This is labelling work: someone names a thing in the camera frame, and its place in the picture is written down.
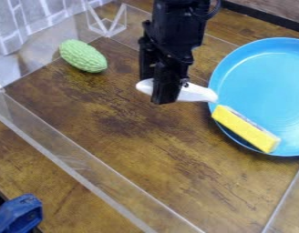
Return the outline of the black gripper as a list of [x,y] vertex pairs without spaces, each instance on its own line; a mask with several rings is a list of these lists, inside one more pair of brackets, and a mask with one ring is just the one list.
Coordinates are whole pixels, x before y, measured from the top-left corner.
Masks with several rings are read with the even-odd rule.
[[140,79],[154,77],[151,101],[158,105],[178,100],[190,80],[192,50],[202,45],[207,21],[222,6],[222,0],[215,1],[211,7],[211,0],[155,0],[152,18],[143,21]]

